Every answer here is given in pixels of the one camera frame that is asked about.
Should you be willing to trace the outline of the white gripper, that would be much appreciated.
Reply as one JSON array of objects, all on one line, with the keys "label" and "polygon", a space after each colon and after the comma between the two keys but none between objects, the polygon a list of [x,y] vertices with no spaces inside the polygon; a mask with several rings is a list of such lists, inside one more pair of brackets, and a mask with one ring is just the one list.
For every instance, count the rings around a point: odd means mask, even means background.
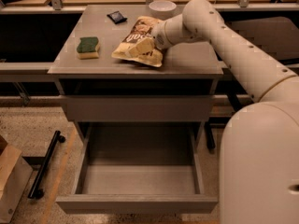
[{"label": "white gripper", "polygon": [[157,23],[151,31],[151,36],[153,39],[150,37],[145,37],[137,41],[128,49],[129,56],[134,58],[151,52],[155,45],[159,49],[169,49],[172,47],[172,43],[169,41],[166,35],[166,24],[167,21],[161,21]]}]

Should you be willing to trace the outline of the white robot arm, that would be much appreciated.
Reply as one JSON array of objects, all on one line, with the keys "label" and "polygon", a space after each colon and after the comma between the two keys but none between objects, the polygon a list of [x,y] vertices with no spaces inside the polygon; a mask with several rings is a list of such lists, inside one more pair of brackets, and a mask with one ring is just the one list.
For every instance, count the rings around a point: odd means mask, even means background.
[{"label": "white robot arm", "polygon": [[160,49],[210,43],[253,103],[228,121],[220,150],[220,224],[299,224],[299,76],[224,24],[207,0],[151,32]]}]

